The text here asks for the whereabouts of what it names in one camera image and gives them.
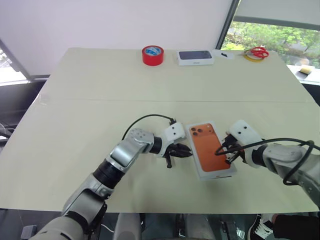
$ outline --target sneaker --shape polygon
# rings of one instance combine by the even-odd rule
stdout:
[[[253,225],[247,233],[247,240],[263,240],[273,233],[273,224],[269,220],[264,220],[261,214],[256,215]]]

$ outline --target tabletop surface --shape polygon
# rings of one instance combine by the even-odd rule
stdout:
[[[139,53],[66,53],[0,154],[0,208],[61,210],[126,128],[150,113],[184,125],[214,121],[221,135],[243,119],[265,139],[320,144],[319,107],[276,53],[261,63],[236,55],[190,67],[177,66],[174,51],[166,51],[159,67],[143,65]],[[155,135],[167,126],[157,117],[136,124]],[[317,211],[299,186],[285,186],[279,176],[239,159],[235,176],[210,181],[198,179],[192,157],[175,158],[172,165],[168,169],[164,158],[142,154],[116,186],[107,211]]]

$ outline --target black cable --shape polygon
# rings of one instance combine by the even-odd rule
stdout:
[[[311,143],[309,143],[308,141],[303,141],[303,140],[296,139],[296,138],[280,137],[280,138],[262,140],[262,141],[254,142],[254,143],[251,143],[251,144],[248,144],[248,145],[244,145],[244,146],[240,146],[240,147],[235,147],[235,148],[227,150],[227,151],[221,151],[221,149],[223,148],[221,146],[215,151],[214,154],[216,156],[224,155],[224,154],[230,154],[230,153],[237,152],[237,151],[244,150],[244,149],[248,149],[248,148],[251,148],[251,147],[254,147],[254,146],[267,144],[267,143],[272,143],[272,142],[280,142],[280,141],[296,142],[296,143],[300,143],[302,145],[308,145],[308,146],[311,145]],[[320,151],[320,147],[319,146],[316,146],[316,145],[313,144],[313,148],[315,148],[315,149]]]
[[[139,122],[140,120],[145,119],[145,118],[148,118],[148,117],[161,117],[161,118],[169,119],[169,120],[170,120],[170,125],[175,124],[175,123],[177,122],[174,118],[168,117],[168,116],[165,116],[165,115],[160,115],[160,114],[148,114],[148,115],[142,116],[142,117],[138,118],[137,120],[135,120],[135,121],[126,129],[126,131],[124,132],[123,137],[122,137],[122,140],[125,139],[127,133],[129,132],[129,130],[131,129],[131,127],[132,127],[133,125],[135,125],[135,124],[136,124],[137,122]]]
[[[293,186],[293,185],[298,185],[296,182],[288,182],[288,179],[292,177],[292,175],[302,166],[302,164],[305,163],[305,161],[308,159],[308,157],[311,154],[312,149],[315,146],[314,141],[307,141],[309,143],[309,147],[307,149],[307,151],[305,152],[305,154],[303,155],[303,157],[301,158],[301,160],[297,163],[297,165],[294,166],[294,168],[292,168],[287,175],[285,175],[285,177],[283,178],[283,184],[287,185],[287,186]]]

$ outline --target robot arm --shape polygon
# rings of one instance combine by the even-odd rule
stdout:
[[[161,137],[139,128],[132,129],[66,201],[61,216],[49,222],[31,240],[83,240],[100,224],[107,210],[105,200],[138,156],[153,153],[166,159],[170,155],[189,157],[192,154],[187,146],[175,144],[184,137],[179,122],[168,127]]]
[[[320,155],[311,154],[311,148],[306,150],[302,145],[284,146],[261,143],[243,149],[243,146],[263,141],[259,134],[243,120],[237,121],[228,133],[223,143],[227,151],[220,152],[221,149],[218,149],[216,155],[231,152],[233,156],[227,159],[229,164],[241,156],[243,161],[253,168],[268,168],[271,172],[278,174],[285,185],[300,185],[311,200],[318,207],[320,206]],[[285,138],[278,138],[278,140],[284,141]]]

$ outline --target tape roll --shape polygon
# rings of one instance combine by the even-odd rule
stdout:
[[[149,66],[157,66],[164,61],[164,50],[160,46],[150,45],[142,49],[142,61]]]

